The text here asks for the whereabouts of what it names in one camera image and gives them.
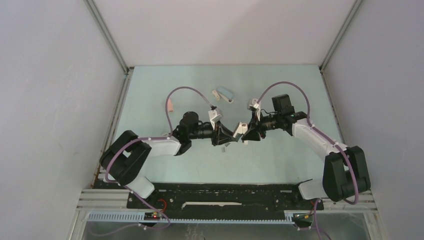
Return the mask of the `white stapler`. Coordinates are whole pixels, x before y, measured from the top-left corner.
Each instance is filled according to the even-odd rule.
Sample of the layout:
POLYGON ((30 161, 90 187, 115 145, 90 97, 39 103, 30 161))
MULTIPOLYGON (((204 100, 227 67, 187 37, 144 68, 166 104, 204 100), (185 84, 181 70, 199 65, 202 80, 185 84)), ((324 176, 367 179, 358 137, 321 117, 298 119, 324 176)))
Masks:
POLYGON ((232 137, 234 142, 238 142, 244 134, 248 131, 248 124, 245 122, 239 122, 233 131, 232 137))

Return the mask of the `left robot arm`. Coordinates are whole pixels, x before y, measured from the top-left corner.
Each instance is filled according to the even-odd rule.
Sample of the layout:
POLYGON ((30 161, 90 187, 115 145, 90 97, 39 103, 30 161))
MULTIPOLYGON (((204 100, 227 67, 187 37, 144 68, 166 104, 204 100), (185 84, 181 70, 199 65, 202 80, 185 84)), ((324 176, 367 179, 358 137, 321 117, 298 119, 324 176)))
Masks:
POLYGON ((184 113, 178 126, 169 136, 139 137, 131 130, 124 131, 103 153, 99 163, 106 173, 104 181, 117 183, 138 195, 145 208, 158 202, 154 185, 141 169, 149 157, 180 156, 192 146, 192 140, 210 139, 213 146, 236 142, 243 134, 244 123, 234 131, 221 123, 218 109, 208 111, 209 121, 202 122, 196 112, 184 113))

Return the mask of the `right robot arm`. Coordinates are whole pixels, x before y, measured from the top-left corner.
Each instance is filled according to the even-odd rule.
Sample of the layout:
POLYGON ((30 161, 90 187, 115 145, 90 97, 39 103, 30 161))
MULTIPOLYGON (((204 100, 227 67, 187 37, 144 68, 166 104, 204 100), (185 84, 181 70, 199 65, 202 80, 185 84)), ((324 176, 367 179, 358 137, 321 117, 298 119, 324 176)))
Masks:
POLYGON ((256 98, 248 103, 252 117, 242 141, 260 141, 268 131, 281 129, 309 146, 324 163, 321 179, 300 182, 298 191, 291 194, 295 208, 304 209, 317 198, 334 202, 355 200, 360 193, 371 189, 365 153, 360 147, 338 143, 320 132, 305 112, 295 111, 287 94, 273 97, 272 104, 274 111, 263 115, 256 98))

